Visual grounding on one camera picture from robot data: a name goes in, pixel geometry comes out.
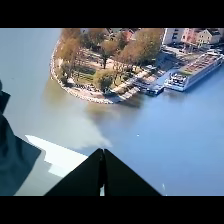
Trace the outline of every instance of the water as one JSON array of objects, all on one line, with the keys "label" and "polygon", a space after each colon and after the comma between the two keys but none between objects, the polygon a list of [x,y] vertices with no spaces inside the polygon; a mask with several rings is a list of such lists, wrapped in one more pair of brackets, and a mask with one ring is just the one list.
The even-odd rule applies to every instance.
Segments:
[{"label": "water", "polygon": [[70,96],[49,79],[60,29],[0,29],[5,115],[33,135],[91,154],[108,148],[163,195],[224,195],[224,67],[187,93],[137,95],[119,105]]}]

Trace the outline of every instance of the shoreline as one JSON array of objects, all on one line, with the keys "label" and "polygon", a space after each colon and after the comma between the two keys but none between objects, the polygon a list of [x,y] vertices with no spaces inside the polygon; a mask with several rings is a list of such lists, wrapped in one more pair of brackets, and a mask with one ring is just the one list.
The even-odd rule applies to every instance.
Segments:
[{"label": "shoreline", "polygon": [[64,89],[67,93],[70,93],[71,95],[78,97],[82,100],[87,100],[90,102],[94,103],[100,103],[100,104],[114,104],[114,103],[119,103],[122,101],[125,101],[129,98],[131,98],[134,94],[139,92],[140,90],[137,87],[132,88],[131,90],[127,91],[123,95],[117,95],[116,97],[108,97],[108,99],[100,99],[97,97],[90,97],[90,96],[85,96],[84,94],[80,93],[79,91],[69,88],[69,87],[64,87],[62,81],[60,81],[55,73],[55,52],[57,51],[58,45],[60,44],[60,40],[57,41],[54,50],[51,55],[51,60],[50,60],[50,73],[51,77],[57,81],[57,83],[60,85],[62,89]]}]

